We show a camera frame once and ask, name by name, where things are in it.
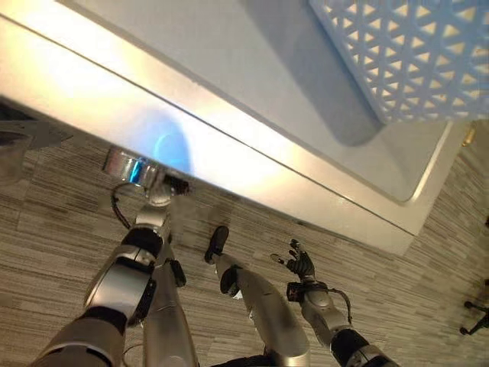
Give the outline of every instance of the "wood-grain floor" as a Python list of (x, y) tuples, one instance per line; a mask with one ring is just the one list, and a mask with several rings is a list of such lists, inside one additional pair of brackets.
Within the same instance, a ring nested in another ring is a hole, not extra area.
[[(117, 181), (100, 171), (108, 145), (92, 138), (28, 153), (23, 179), (0, 187), (0, 366), (26, 365), (79, 315), (85, 289), (125, 229), (112, 215)], [(280, 290), (293, 277), (273, 264), (291, 237), (302, 241), (322, 281), (346, 291), (354, 325), (405, 366), (489, 365), (489, 330), (462, 336), (481, 315), (465, 300), (487, 301), (489, 124), (464, 148), (416, 241), (403, 257), (339, 239), (203, 184), (174, 200), (173, 243), (187, 286), (180, 292), (201, 365), (261, 352), (242, 302), (219, 293), (203, 260), (213, 229), (231, 230), (226, 251)], [(124, 196), (135, 213), (140, 200)], [(338, 305), (344, 308), (340, 299)], [(297, 316), (300, 310), (292, 305)], [(303, 321), (314, 366), (336, 365)], [(141, 342), (128, 332), (127, 346)], [(140, 348), (128, 354), (140, 365)]]

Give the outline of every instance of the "black wire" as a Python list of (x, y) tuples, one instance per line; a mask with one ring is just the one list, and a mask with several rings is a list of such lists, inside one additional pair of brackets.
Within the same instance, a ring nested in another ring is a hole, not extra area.
[(117, 202), (119, 201), (119, 198), (116, 196), (118, 190), (121, 187), (126, 186), (126, 185), (132, 185), (132, 183), (130, 183), (130, 182), (124, 182), (124, 183), (121, 183), (120, 185), (117, 185), (116, 187), (114, 187), (112, 189), (112, 192), (111, 192), (110, 201), (111, 201), (112, 211), (114, 212), (114, 214), (117, 217), (117, 219), (119, 220), (119, 222), (121, 222), (122, 225), (125, 228), (130, 229), (131, 228), (131, 224), (126, 219), (126, 217), (124, 216), (124, 214), (121, 213), (121, 210), (118, 208)]
[(343, 297), (343, 299), (345, 300), (345, 303), (346, 303), (346, 309), (348, 310), (348, 323), (351, 325), (351, 319), (352, 319), (352, 317), (351, 317), (351, 303), (350, 303), (350, 299), (348, 298), (346, 293), (343, 291), (340, 291), (338, 289), (334, 289), (334, 288), (328, 289), (328, 291), (330, 291), (332, 293), (337, 293)]

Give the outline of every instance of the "white plastic basket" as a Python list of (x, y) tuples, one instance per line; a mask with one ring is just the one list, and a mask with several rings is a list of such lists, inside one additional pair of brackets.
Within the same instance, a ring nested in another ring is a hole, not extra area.
[(384, 123), (487, 118), (489, 0), (309, 0)]

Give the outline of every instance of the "chair leg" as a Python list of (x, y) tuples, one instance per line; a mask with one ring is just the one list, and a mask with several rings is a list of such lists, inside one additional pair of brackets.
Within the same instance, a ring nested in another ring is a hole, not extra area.
[(475, 308), (476, 310), (479, 310), (482, 312), (487, 312), (487, 307), (478, 306), (477, 304), (473, 304), (469, 300), (465, 301), (464, 307), (465, 308)]
[(477, 330), (479, 330), (480, 328), (482, 327), (487, 327), (487, 322), (489, 321), (489, 319), (487, 318), (487, 316), (484, 316), (482, 317), (476, 324), (475, 326), (470, 329), (470, 330), (467, 330), (465, 329), (464, 327), (461, 327), (460, 328), (460, 333), (463, 334), (463, 335), (472, 335), (473, 333), (475, 333)]

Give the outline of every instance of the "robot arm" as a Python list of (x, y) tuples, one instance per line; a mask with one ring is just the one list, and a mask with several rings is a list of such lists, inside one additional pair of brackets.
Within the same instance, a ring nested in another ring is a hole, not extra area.
[(176, 291), (185, 275), (160, 233), (174, 191), (163, 173), (152, 181), (147, 204), (89, 286), (84, 314), (50, 341), (33, 367), (119, 366), (125, 329), (142, 320), (147, 366), (197, 367)]
[[(316, 280), (314, 264), (301, 244), (293, 239), (290, 246), (292, 259), (285, 260), (276, 254), (272, 254), (271, 258), (299, 277), (299, 283), (287, 285), (287, 299), (299, 302), (302, 315), (313, 328), (318, 341), (330, 348), (336, 361), (343, 367), (396, 366), (397, 364), (354, 330), (349, 315), (348, 298), (341, 291), (329, 289), (325, 283)], [(345, 298), (348, 317), (335, 307), (330, 292), (340, 293)]]

